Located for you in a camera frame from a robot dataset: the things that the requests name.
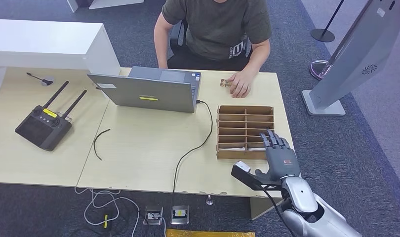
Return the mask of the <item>person's left hand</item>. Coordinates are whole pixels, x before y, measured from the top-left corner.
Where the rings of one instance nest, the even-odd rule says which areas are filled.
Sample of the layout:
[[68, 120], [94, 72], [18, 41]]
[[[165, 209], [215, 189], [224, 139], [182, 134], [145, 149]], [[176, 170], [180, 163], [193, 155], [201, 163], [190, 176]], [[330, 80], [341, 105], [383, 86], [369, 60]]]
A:
[[257, 75], [257, 72], [251, 70], [242, 70], [233, 74], [227, 79], [230, 83], [230, 95], [233, 98], [244, 98], [246, 97], [250, 90], [251, 84]]

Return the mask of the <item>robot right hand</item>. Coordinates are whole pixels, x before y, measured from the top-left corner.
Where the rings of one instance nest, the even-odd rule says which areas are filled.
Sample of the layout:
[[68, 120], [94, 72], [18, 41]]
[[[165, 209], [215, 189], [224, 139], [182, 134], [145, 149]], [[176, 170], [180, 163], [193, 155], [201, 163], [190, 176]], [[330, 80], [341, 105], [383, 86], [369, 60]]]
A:
[[287, 177], [298, 177], [299, 162], [287, 140], [269, 129], [259, 135], [263, 140], [269, 170], [267, 173], [259, 169], [255, 170], [258, 180], [262, 184], [274, 186], [280, 185]]

